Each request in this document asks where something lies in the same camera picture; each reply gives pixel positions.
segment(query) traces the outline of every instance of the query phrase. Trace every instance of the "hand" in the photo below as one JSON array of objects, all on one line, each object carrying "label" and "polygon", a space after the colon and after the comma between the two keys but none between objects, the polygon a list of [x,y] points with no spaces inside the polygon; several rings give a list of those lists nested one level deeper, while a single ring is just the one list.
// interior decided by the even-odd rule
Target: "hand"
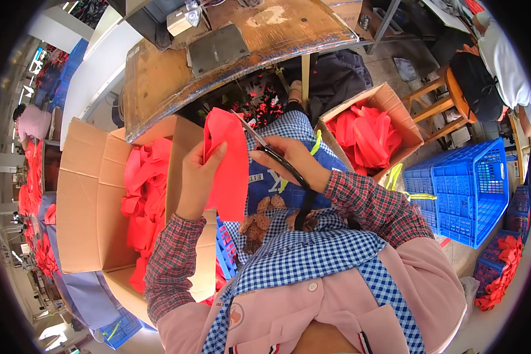
[{"label": "hand", "polygon": [[[295,167],[303,176],[304,180],[307,181],[311,189],[319,193],[325,191],[324,188],[327,185],[328,179],[331,177],[331,171],[319,164],[303,143],[295,139],[283,138],[277,135],[270,135],[263,139],[271,148]],[[295,185],[299,185],[293,175],[267,153],[254,150],[250,151],[249,155],[260,165],[273,169],[284,179]]]},{"label": "hand", "polygon": [[177,216],[197,221],[208,204],[214,174],[227,152],[227,143],[217,147],[203,164],[204,142],[200,142],[183,159],[183,185],[177,206]]}]

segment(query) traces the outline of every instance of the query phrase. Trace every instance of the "foot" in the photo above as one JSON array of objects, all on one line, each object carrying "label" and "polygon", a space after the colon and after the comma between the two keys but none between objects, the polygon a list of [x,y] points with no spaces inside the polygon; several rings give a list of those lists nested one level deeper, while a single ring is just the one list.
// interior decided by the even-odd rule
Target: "foot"
[{"label": "foot", "polygon": [[301,81],[295,80],[291,83],[291,87],[289,88],[289,99],[287,102],[296,101],[299,104],[301,104],[301,100],[303,98],[303,88]]}]

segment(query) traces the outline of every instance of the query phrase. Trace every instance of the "wooden table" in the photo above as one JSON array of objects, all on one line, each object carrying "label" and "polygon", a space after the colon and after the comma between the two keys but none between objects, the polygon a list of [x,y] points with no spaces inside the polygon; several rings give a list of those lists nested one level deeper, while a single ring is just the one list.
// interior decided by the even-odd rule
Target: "wooden table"
[{"label": "wooden table", "polygon": [[208,17],[213,29],[235,24],[251,54],[196,78],[187,64],[185,48],[161,53],[141,40],[128,52],[126,61],[123,106],[127,141],[132,142],[164,117],[234,79],[282,60],[358,41],[358,36],[318,0],[266,0],[252,9],[226,0],[209,8]]},{"label": "wooden table", "polygon": [[511,130],[515,140],[515,149],[517,150],[517,167],[519,168],[519,184],[525,183],[526,168],[524,164],[524,155],[531,152],[531,141],[525,136],[521,123],[517,119],[514,112],[509,114]]}]

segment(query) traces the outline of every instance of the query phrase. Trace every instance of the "neon green strap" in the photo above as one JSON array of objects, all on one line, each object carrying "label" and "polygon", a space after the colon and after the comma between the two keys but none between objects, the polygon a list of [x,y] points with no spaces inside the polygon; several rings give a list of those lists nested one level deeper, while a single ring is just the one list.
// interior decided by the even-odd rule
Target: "neon green strap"
[{"label": "neon green strap", "polygon": [[[322,132],[319,129],[317,130],[317,142],[315,143],[315,145],[313,145],[311,149],[311,155],[315,155],[317,151],[319,151],[321,141],[323,141],[323,138],[322,138]],[[279,188],[280,194],[283,193],[283,191],[285,190],[285,187],[287,187],[287,183],[289,183],[288,180],[286,179],[281,180],[281,187]]]},{"label": "neon green strap", "polygon": [[386,185],[387,190],[395,190],[395,184],[397,183],[397,178],[399,177],[399,173],[401,172],[402,168],[402,163],[399,163],[391,168],[391,171],[389,171],[389,180],[387,181]]},{"label": "neon green strap", "polygon": [[110,338],[112,338],[112,336],[114,336],[114,333],[116,333],[116,330],[118,329],[118,327],[120,327],[120,323],[122,323],[122,321],[118,321],[118,323],[116,323],[116,326],[114,327],[114,330],[112,331],[112,333],[108,336],[108,338],[106,340],[110,340]]},{"label": "neon green strap", "polygon": [[[392,167],[391,171],[389,171],[389,180],[387,181],[386,189],[387,190],[395,190],[395,185],[397,183],[397,178],[399,177],[399,173],[401,172],[401,169],[403,168],[403,164],[399,163]],[[431,200],[437,200],[437,197],[431,194],[427,193],[420,193],[420,194],[409,194],[406,191],[402,191],[401,193],[405,194],[407,196],[407,201],[411,202],[411,199],[431,199]]]}]

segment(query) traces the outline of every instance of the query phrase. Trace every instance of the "wooden stool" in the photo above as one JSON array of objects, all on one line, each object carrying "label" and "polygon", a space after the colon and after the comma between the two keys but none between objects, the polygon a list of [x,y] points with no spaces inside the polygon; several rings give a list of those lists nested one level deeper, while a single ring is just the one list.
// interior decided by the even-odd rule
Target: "wooden stool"
[{"label": "wooden stool", "polygon": [[[445,98],[439,100],[438,102],[432,105],[428,105],[425,102],[423,102],[423,100],[421,100],[422,95],[428,94],[432,90],[437,89],[440,86],[443,86],[445,84],[446,84],[446,88],[448,89],[448,96],[446,96]],[[435,81],[429,82],[425,86],[414,91],[409,96],[405,96],[401,100],[407,107],[407,110],[409,111],[409,113],[411,113],[411,105],[413,101],[417,101],[419,104],[423,106],[424,109],[413,116],[413,122],[417,124],[419,131],[421,131],[421,134],[423,135],[423,140],[425,140],[425,144],[444,137],[449,132],[455,131],[461,126],[464,126],[466,123],[477,122],[477,119],[474,116],[473,112],[470,112],[470,118],[467,117],[469,107],[466,101],[464,100],[464,98],[462,97],[462,90],[460,89],[460,86],[458,86],[458,83],[456,82],[456,79],[454,78],[454,74],[451,68],[448,68],[445,77],[441,77]],[[446,126],[439,129],[438,131],[432,132],[432,126],[434,124],[432,121],[432,117],[435,114],[442,113],[445,110],[448,110],[449,108],[454,107],[454,106],[460,113],[461,117],[453,122],[446,124]],[[422,126],[418,124],[419,122],[424,121],[424,120],[427,121],[427,125],[428,125],[427,129],[423,128]]]}]

